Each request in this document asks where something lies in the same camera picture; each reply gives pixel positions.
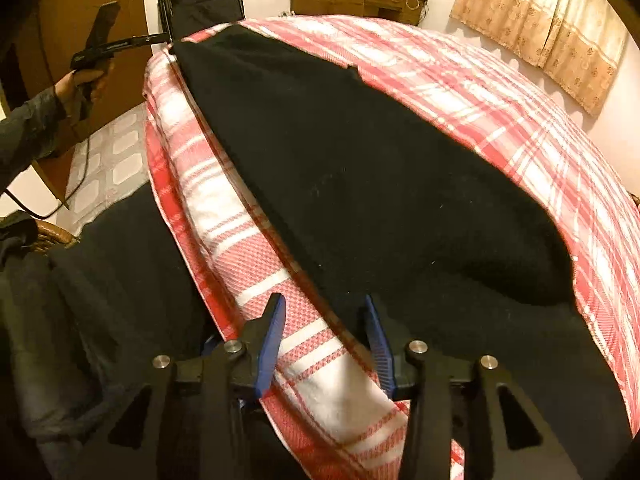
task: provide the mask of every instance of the curtain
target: curtain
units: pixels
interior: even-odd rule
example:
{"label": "curtain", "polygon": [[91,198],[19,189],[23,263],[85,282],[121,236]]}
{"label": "curtain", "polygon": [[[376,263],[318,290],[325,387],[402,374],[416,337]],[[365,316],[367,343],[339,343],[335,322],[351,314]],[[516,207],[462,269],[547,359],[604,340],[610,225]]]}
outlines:
{"label": "curtain", "polygon": [[456,0],[451,16],[538,65],[558,0]]}
{"label": "curtain", "polygon": [[591,115],[628,36],[606,0],[456,0],[450,15],[542,68]]}
{"label": "curtain", "polygon": [[628,32],[607,0],[559,0],[538,66],[590,115],[602,110]]}

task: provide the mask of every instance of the bed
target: bed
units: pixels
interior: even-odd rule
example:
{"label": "bed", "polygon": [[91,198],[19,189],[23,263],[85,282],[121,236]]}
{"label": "bed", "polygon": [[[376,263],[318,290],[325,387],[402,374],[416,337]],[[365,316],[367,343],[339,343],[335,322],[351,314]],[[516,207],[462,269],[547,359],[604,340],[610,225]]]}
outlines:
{"label": "bed", "polygon": [[[241,24],[338,65],[498,167],[550,214],[574,260],[578,310],[640,429],[640,214],[593,143],[542,90],[491,53],[384,20],[299,16]],[[211,37],[226,25],[193,34]],[[377,384],[369,353],[300,287],[300,268],[190,97],[168,50],[150,60],[146,151],[159,209],[224,339],[287,298],[263,408],[313,479],[395,478],[408,414]],[[463,451],[452,443],[452,478]]]}

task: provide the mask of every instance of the wall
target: wall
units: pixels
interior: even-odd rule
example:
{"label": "wall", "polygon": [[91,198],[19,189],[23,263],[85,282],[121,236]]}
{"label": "wall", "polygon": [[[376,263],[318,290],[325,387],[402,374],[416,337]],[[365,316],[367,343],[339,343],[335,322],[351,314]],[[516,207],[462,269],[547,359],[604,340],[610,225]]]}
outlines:
{"label": "wall", "polygon": [[[157,32],[157,0],[145,0],[146,18],[149,32]],[[422,28],[454,34],[493,52],[510,66],[519,70],[535,84],[543,88],[561,105],[571,118],[582,127],[600,148],[607,160],[620,174],[622,182],[630,191],[640,194],[640,120],[635,110],[640,109],[640,50],[630,39],[620,64],[618,76],[599,117],[592,118],[583,112],[569,97],[541,70],[510,54],[497,43],[465,27],[460,22],[449,19],[449,12],[455,0],[428,0],[429,13],[420,25]],[[248,18],[277,16],[289,9],[289,0],[244,0]]]}
{"label": "wall", "polygon": [[[0,106],[0,120],[4,119],[4,110]],[[23,171],[9,186],[9,190],[29,209],[39,214],[47,214],[53,211],[59,204],[47,186],[40,179],[35,170],[30,166]],[[20,209],[18,205],[6,194],[0,197],[0,217]],[[55,224],[56,216],[49,219]]]}

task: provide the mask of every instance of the person's hand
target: person's hand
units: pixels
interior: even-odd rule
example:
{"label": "person's hand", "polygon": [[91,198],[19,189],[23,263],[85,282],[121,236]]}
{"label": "person's hand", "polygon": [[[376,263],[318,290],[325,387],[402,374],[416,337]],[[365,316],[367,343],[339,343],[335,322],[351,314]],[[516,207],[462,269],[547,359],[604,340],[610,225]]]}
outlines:
{"label": "person's hand", "polygon": [[78,87],[81,84],[91,83],[91,101],[93,103],[102,97],[104,89],[107,87],[109,76],[113,71],[113,66],[113,60],[111,60],[106,69],[96,68],[69,72],[56,83],[54,91],[63,107],[65,107],[68,116],[72,114],[76,92],[79,92]]}

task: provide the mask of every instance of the silver bolt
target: silver bolt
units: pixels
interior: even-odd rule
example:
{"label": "silver bolt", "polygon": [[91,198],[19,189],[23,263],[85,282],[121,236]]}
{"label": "silver bolt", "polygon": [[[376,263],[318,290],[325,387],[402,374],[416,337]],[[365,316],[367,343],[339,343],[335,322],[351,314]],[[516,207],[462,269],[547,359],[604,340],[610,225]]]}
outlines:
{"label": "silver bolt", "polygon": [[427,343],[419,339],[415,339],[409,343],[409,350],[414,354],[424,354],[428,349]]}
{"label": "silver bolt", "polygon": [[498,367],[498,359],[492,355],[483,355],[480,358],[480,364],[488,370],[493,370]]}
{"label": "silver bolt", "polygon": [[154,357],[154,360],[151,361],[154,368],[167,368],[170,362],[171,358],[168,355],[157,355]]}
{"label": "silver bolt", "polygon": [[228,354],[237,354],[242,350],[242,341],[231,339],[225,343],[225,352]]}

